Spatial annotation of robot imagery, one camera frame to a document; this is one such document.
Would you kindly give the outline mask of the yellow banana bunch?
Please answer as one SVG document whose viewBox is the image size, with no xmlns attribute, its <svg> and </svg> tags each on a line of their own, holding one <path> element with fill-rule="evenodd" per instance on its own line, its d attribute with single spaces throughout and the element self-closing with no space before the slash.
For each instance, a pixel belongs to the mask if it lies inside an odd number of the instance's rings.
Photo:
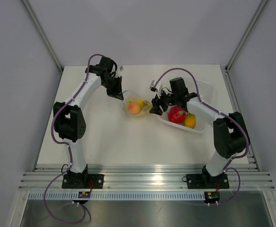
<svg viewBox="0 0 276 227">
<path fill-rule="evenodd" d="M 139 117 L 145 115 L 149 108 L 148 103 L 143 100 L 130 100 L 125 104 L 123 109 L 128 115 Z"/>
</svg>

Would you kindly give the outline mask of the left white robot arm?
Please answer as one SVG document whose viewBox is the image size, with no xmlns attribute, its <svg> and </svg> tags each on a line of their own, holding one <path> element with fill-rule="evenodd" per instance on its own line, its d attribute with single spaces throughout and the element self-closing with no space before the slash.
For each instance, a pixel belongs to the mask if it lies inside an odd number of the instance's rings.
<svg viewBox="0 0 276 227">
<path fill-rule="evenodd" d="M 122 76 L 118 75 L 118 71 L 112 72 L 111 66 L 89 66 L 77 90 L 65 102 L 54 104 L 51 137 L 56 144 L 65 145 L 69 155 L 68 169 L 62 173 L 63 188 L 84 188 L 97 178 L 89 175 L 84 158 L 82 138 L 86 122 L 83 109 L 100 87 L 106 89 L 107 96 L 123 100 L 121 85 Z"/>
</svg>

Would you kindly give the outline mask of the clear zip top bag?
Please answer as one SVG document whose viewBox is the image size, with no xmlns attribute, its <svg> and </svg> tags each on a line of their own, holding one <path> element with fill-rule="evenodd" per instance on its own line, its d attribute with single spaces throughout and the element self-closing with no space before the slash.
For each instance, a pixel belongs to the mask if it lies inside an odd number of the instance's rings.
<svg viewBox="0 0 276 227">
<path fill-rule="evenodd" d="M 123 91 L 123 110 L 132 117 L 141 117 L 149 113 L 152 107 L 150 101 L 131 90 Z"/>
</svg>

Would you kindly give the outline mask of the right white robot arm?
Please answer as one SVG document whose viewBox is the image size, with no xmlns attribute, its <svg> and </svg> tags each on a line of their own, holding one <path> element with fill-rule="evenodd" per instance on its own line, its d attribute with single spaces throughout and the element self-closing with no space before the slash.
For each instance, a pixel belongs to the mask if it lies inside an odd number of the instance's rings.
<svg viewBox="0 0 276 227">
<path fill-rule="evenodd" d="M 189 189 L 228 189 L 226 171 L 234 159 L 240 158 L 239 153 L 247 153 L 250 146 L 243 116 L 239 112 L 224 114 L 203 102 L 195 92 L 185 95 L 162 92 L 151 103 L 151 114 L 162 115 L 169 106 L 177 106 L 213 128 L 214 155 L 202 167 L 201 173 L 186 174 L 182 180 Z"/>
</svg>

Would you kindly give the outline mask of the orange peach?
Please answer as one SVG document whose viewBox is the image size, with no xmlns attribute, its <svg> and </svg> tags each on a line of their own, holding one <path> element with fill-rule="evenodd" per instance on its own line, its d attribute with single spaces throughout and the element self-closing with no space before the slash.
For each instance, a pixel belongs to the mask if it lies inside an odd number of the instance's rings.
<svg viewBox="0 0 276 227">
<path fill-rule="evenodd" d="M 138 102 L 130 102 L 127 111 L 131 115 L 139 114 L 141 111 L 141 105 Z"/>
</svg>

